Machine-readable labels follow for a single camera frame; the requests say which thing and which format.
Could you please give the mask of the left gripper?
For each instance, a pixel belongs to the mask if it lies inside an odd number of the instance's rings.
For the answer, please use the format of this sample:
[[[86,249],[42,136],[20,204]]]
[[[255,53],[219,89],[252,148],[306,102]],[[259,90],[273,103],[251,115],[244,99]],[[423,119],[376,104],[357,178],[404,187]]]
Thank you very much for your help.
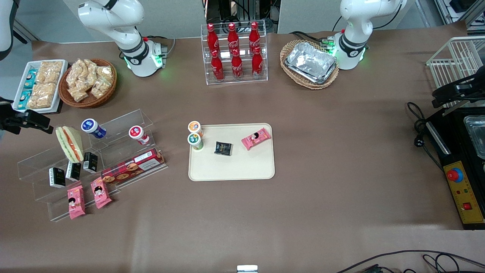
[[[476,102],[485,99],[485,73],[477,71],[473,76],[463,78],[455,85],[444,85],[432,92],[432,106],[439,108],[445,104],[463,100]]]

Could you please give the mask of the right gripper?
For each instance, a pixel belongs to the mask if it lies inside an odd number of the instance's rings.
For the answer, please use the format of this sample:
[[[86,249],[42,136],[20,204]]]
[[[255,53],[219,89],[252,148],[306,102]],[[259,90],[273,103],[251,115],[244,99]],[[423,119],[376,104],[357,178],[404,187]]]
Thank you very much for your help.
[[[21,128],[33,128],[52,134],[50,119],[36,111],[19,112],[12,108],[12,100],[0,99],[0,129],[19,135]]]

